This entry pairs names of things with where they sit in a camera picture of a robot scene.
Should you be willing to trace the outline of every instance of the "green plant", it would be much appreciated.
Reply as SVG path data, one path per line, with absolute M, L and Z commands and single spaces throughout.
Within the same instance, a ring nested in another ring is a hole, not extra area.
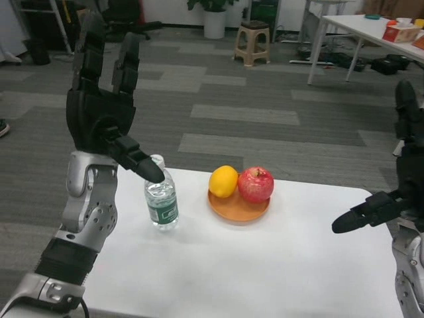
M 188 0 L 187 6 L 189 10 L 193 10 L 195 4 L 200 3 L 201 6 L 205 9 L 205 11 L 223 12 L 225 11 L 225 3 L 228 2 L 229 5 L 234 5 L 234 1 L 238 0 Z

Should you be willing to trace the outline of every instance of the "bottle cap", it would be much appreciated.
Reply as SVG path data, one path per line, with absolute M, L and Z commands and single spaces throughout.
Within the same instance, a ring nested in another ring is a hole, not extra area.
M 158 165 L 158 167 L 160 169 L 163 170 L 165 168 L 165 159 L 164 159 L 164 157 L 162 157 L 159 154 L 153 154 L 150 157 L 152 158 L 153 162 Z

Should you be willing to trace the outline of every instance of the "yellow lemon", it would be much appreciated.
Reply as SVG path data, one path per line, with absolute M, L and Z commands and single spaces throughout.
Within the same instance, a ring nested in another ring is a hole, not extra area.
M 222 166 L 216 169 L 209 179 L 209 191 L 217 197 L 229 197 L 237 187 L 239 175 L 230 166 Z

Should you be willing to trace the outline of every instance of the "person's foot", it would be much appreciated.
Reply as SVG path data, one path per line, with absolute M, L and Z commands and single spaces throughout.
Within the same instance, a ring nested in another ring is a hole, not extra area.
M 0 137 L 4 136 L 11 130 L 11 127 L 8 123 L 6 123 L 6 120 L 0 119 Z

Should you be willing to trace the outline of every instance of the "orange plate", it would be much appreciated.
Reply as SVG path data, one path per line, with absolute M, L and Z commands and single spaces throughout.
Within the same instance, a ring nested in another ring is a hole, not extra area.
M 261 217 L 268 210 L 271 200 L 268 199 L 259 204 L 249 203 L 241 197 L 237 189 L 232 196 L 225 199 L 216 197 L 208 191 L 207 198 L 216 214 L 222 216 L 224 219 L 238 222 L 253 221 Z

